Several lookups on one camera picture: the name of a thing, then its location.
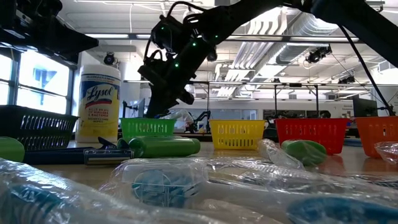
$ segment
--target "yellow basket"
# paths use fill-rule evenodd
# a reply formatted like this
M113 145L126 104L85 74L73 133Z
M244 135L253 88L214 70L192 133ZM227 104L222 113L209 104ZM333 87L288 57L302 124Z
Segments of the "yellow basket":
M210 120L215 149L257 150L266 121Z

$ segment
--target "lysol wipes container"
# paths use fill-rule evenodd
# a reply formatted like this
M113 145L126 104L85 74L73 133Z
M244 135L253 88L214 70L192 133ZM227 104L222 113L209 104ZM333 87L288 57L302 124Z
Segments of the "lysol wipes container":
M77 142L118 141L120 71L107 65L81 69Z

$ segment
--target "green basket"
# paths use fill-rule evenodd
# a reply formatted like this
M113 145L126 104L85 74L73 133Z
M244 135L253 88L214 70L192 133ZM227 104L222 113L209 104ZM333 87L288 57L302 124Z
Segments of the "green basket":
M174 119L121 118L124 138L136 136L172 136Z

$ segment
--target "wooden table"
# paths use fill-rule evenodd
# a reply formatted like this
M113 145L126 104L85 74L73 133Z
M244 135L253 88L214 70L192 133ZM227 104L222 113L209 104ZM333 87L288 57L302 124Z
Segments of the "wooden table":
M100 147L99 144L77 144L71 141L69 147ZM211 142L202 142L200 157L259 157L257 151L215 151ZM111 175L115 166L35 166L46 172L66 177L81 184L86 184L98 189ZM367 157L360 147L345 146L339 155L329 156L326 162L320 166L322 172L335 174L367 174L367 175L398 175L398 166L390 165L382 159Z

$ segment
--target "plastic basket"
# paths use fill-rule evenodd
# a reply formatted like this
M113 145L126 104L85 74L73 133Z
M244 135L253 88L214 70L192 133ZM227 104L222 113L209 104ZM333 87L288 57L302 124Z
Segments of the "plastic basket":
M121 118L124 138L136 136L172 136L174 119Z
M26 151L66 148L78 119L15 105L0 106L0 118L0 136L18 140Z
M302 139L315 141L326 148L329 155L343 150L348 118L277 119L279 142Z
M374 148L375 143L398 141L398 116L355 118L365 154L381 158Z
M215 149L257 150L266 121L210 120Z

